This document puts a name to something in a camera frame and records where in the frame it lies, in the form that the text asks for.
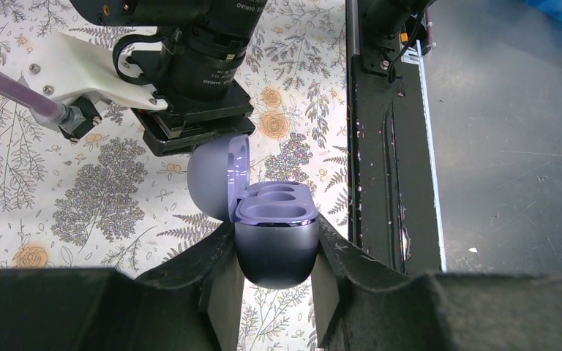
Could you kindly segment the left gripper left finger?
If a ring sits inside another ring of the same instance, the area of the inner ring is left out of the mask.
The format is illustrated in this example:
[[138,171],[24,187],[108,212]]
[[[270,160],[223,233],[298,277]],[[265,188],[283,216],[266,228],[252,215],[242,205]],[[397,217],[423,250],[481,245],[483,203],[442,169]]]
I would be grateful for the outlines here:
[[0,350],[234,350],[244,277],[234,226],[139,277],[0,269]]

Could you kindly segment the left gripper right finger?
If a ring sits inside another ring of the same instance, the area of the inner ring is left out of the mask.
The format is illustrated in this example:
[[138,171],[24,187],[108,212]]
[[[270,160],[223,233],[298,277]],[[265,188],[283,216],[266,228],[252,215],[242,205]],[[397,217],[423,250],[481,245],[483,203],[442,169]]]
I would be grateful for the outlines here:
[[323,350],[562,350],[562,274],[410,277],[320,218],[311,280]]

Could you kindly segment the blue-grey earbud case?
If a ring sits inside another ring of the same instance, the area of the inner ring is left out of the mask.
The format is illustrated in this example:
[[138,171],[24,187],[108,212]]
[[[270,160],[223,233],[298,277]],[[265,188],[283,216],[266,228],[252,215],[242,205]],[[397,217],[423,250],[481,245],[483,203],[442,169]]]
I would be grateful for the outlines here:
[[192,201],[205,215],[234,226],[245,278],[267,289],[302,284],[318,250],[319,211],[310,188],[295,181],[250,181],[246,135],[198,146],[187,165]]

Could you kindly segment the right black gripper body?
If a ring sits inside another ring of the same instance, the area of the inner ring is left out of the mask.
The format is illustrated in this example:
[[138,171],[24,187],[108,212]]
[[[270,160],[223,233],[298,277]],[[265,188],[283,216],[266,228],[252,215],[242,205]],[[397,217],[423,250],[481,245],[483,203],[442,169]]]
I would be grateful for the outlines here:
[[250,96],[236,81],[218,100],[199,101],[170,90],[155,91],[152,97],[164,99],[168,106],[132,111],[144,128],[143,141],[155,156],[189,153],[200,144],[255,130]]

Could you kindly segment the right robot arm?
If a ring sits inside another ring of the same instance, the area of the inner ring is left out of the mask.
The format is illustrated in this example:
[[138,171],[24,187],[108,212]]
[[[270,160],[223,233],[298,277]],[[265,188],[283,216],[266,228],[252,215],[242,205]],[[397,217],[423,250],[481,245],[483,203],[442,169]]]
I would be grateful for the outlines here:
[[153,26],[153,35],[129,34],[113,47],[114,66],[132,64],[136,75],[116,70],[134,86],[150,86],[149,103],[137,107],[143,140],[156,156],[192,151],[229,135],[251,134],[250,95],[235,79],[264,1],[74,1],[75,10],[99,26]]

